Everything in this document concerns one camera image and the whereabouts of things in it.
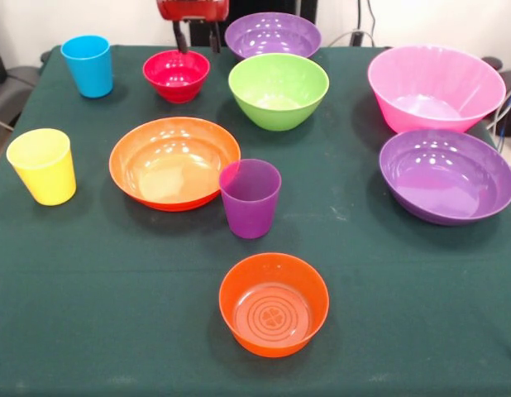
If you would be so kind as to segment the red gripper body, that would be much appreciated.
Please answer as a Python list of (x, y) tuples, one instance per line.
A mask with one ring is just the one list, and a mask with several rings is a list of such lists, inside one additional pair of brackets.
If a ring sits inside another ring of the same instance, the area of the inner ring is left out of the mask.
[(157, 0), (160, 15), (168, 21), (189, 19), (222, 22), (229, 12), (229, 1), (168, 1)]

